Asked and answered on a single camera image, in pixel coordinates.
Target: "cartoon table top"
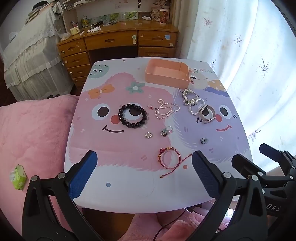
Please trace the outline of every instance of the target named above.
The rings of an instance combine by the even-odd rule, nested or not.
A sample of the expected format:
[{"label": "cartoon table top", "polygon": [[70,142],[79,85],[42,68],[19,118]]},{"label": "cartoon table top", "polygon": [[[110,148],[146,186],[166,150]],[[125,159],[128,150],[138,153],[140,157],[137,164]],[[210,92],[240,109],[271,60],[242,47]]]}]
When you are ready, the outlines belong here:
[{"label": "cartoon table top", "polygon": [[[189,88],[214,108],[216,119],[202,123],[199,115],[191,115],[188,106],[183,105],[182,94],[176,88],[145,82],[150,59],[99,61],[91,69],[73,117],[64,168],[67,172],[88,150],[98,155],[97,167],[81,195],[74,199],[79,206],[118,213],[154,213],[210,200],[191,157],[173,173],[160,178],[169,172],[158,163],[161,148],[175,147],[182,159],[201,150],[222,172],[228,171],[235,177],[241,176],[231,166],[232,156],[241,153],[252,159],[235,107],[207,63],[170,59],[191,68]],[[159,107],[158,99],[176,103],[181,109],[159,120],[154,110],[147,108],[148,104]],[[118,110],[128,103],[147,111],[145,125],[132,129],[121,124]],[[132,123],[142,115],[125,111],[124,117]],[[163,137],[160,132],[168,126],[173,127],[173,132]],[[152,132],[153,137],[147,139],[147,132]],[[208,139],[206,144],[200,142],[203,137]],[[169,166],[177,163],[174,152],[165,153],[163,158]]]}]

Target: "metal screw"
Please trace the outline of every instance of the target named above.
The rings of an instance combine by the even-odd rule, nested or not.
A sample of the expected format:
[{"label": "metal screw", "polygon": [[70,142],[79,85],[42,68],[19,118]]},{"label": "metal screw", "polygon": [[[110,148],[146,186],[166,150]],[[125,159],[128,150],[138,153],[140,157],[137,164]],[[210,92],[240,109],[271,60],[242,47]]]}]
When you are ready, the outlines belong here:
[{"label": "metal screw", "polygon": [[57,175],[57,177],[59,178],[59,179],[62,179],[62,178],[64,178],[66,176],[66,174],[64,173],[64,172],[60,172],[58,175]]},{"label": "metal screw", "polygon": [[34,181],[36,181],[38,179],[38,177],[37,176],[32,176],[32,178],[31,178],[31,180],[34,182]]},{"label": "metal screw", "polygon": [[229,172],[225,172],[225,173],[223,173],[223,176],[224,176],[225,178],[231,178],[231,174],[230,174]]},{"label": "metal screw", "polygon": [[253,179],[254,181],[258,181],[258,177],[257,177],[256,175],[252,175],[252,179]]}]

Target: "purple cartoon monster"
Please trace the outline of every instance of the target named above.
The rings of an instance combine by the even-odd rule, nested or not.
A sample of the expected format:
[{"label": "purple cartoon monster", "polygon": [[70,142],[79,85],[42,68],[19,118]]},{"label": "purple cartoon monster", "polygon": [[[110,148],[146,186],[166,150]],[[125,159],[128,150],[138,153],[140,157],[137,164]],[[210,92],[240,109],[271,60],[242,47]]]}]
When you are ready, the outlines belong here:
[{"label": "purple cartoon monster", "polygon": [[[228,162],[234,155],[240,153],[251,159],[249,143],[244,128],[235,110],[229,95],[220,90],[208,87],[205,90],[193,89],[200,98],[203,98],[207,105],[215,110],[215,119],[210,123],[204,123],[200,115],[192,115],[188,106],[183,106],[181,92],[174,93],[174,100],[177,105],[183,106],[179,112],[174,113],[175,126],[183,143],[192,149],[200,150],[207,159],[219,166]],[[200,104],[192,107],[196,112]],[[211,110],[204,109],[203,115],[210,119],[213,116]]]}]

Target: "cartoon mouth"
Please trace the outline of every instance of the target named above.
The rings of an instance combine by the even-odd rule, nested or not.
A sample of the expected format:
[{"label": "cartoon mouth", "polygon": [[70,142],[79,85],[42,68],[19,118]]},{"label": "cartoon mouth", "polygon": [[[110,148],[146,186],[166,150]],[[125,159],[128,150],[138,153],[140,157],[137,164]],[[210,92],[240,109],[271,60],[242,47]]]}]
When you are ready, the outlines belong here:
[{"label": "cartoon mouth", "polygon": [[226,128],[224,128],[224,129],[216,129],[216,131],[226,131],[229,128],[232,128],[232,127],[229,124],[227,124],[227,127]]},{"label": "cartoon mouth", "polygon": [[105,127],[102,129],[102,131],[103,131],[103,130],[108,131],[108,132],[113,132],[113,133],[124,132],[124,130],[122,130],[122,131],[112,131],[112,130],[109,130],[109,129],[107,129],[107,126],[105,126]]}]

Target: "yellow mug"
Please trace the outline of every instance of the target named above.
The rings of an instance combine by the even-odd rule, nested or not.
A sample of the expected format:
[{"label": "yellow mug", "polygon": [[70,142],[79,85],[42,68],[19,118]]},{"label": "yellow mug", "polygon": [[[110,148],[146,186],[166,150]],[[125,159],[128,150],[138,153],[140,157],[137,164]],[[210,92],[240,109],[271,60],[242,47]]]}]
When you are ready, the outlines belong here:
[{"label": "yellow mug", "polygon": [[75,34],[80,33],[80,29],[79,29],[79,27],[77,26],[77,27],[71,28],[71,29],[70,29],[70,32],[71,32],[72,35],[75,35]]}]

